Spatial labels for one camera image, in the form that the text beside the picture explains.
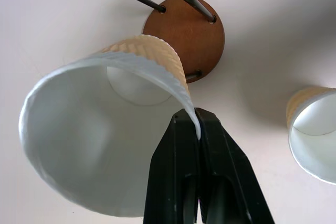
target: round wooden canopy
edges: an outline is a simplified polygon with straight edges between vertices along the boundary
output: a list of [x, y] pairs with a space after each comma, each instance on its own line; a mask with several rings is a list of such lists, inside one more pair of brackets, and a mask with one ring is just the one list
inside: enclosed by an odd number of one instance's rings
[[223, 24], [215, 10], [200, 1], [217, 20], [210, 23], [183, 0], [165, 0], [165, 13], [154, 10], [148, 17], [143, 34], [163, 39], [181, 59], [187, 82], [194, 82], [211, 72], [224, 49]]

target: wooden ceiling plate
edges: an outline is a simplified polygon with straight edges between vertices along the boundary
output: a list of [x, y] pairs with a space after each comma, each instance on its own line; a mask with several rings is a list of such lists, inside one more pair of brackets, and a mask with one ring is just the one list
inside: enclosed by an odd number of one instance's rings
[[165, 0], [165, 13], [154, 10], [148, 17], [143, 34], [163, 39], [181, 59], [186, 76], [201, 71], [200, 76], [187, 79], [197, 81], [211, 72], [219, 62], [224, 49], [223, 24], [215, 10], [200, 1], [217, 20], [211, 24], [202, 14], [183, 0]]

